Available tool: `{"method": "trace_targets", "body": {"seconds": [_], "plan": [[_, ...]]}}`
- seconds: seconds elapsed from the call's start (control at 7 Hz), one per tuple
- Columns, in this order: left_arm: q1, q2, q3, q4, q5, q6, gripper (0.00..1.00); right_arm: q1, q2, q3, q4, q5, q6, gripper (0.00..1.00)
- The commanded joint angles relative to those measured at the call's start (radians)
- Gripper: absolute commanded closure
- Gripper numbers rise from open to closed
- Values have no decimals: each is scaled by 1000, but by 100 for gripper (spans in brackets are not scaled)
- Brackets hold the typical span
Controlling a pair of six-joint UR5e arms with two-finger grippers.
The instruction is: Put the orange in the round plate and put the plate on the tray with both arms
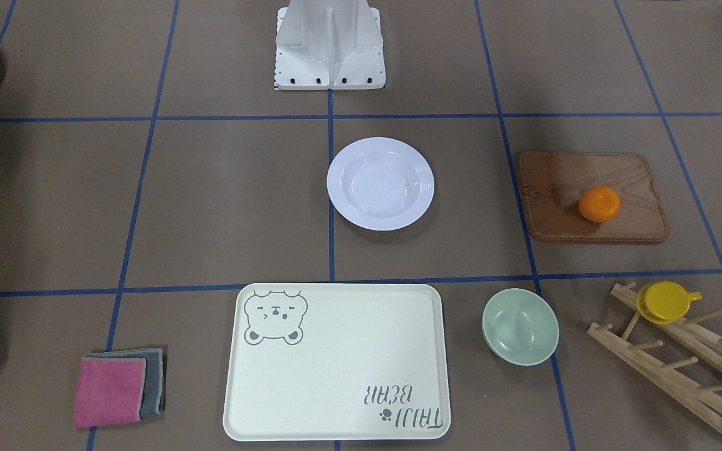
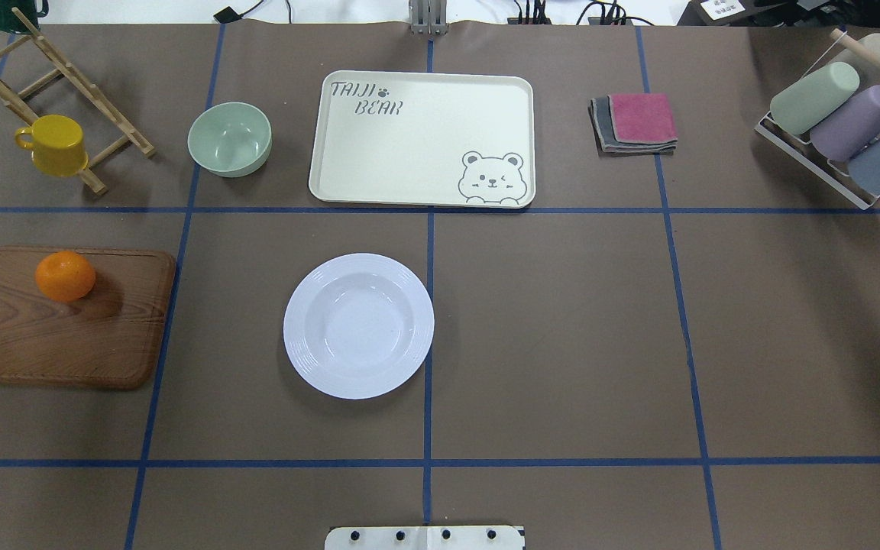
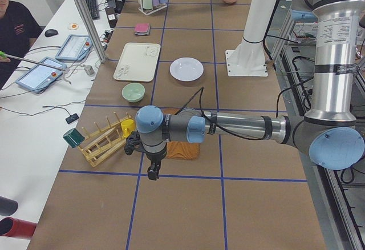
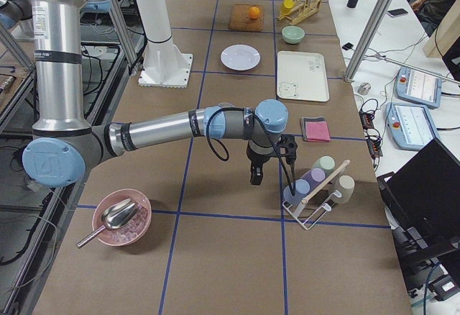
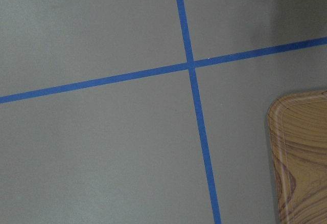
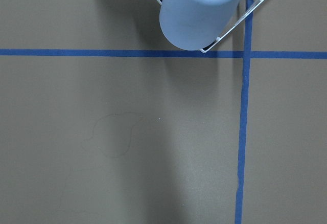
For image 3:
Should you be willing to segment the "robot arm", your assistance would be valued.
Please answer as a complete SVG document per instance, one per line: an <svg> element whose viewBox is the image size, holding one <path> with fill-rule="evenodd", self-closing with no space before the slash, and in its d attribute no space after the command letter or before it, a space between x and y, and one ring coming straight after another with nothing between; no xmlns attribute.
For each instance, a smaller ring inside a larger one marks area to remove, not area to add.
<svg viewBox="0 0 365 250"><path fill-rule="evenodd" d="M245 140L274 140L287 144L330 170L343 170L364 155L364 139L355 129L350 111L355 64L356 36L364 0L292 0L293 20L317 22L314 67L301 71L299 57L289 58L282 49L285 74L291 88L305 91L308 112L300 117L249 116L194 110L183 106L164 114L156 106L136 113L136 131L128 137L125 152L146 154L151 164L147 175L156 180L169 142L201 143L207 135L226 134Z"/></svg>

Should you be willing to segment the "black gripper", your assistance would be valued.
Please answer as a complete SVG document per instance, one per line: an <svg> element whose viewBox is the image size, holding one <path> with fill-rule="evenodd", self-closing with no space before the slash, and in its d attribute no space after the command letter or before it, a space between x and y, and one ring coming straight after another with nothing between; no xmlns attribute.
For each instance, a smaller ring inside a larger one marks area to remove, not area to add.
<svg viewBox="0 0 365 250"><path fill-rule="evenodd" d="M151 152L147 152L147 158L151 161L151 165L154 165L154 170L149 167L147 174L148 174L148 179L159 179L159 170L160 170L160 166L161 166L161 162L162 160L166 157L167 155L167 149L163 149L157 153L151 153Z"/></svg>

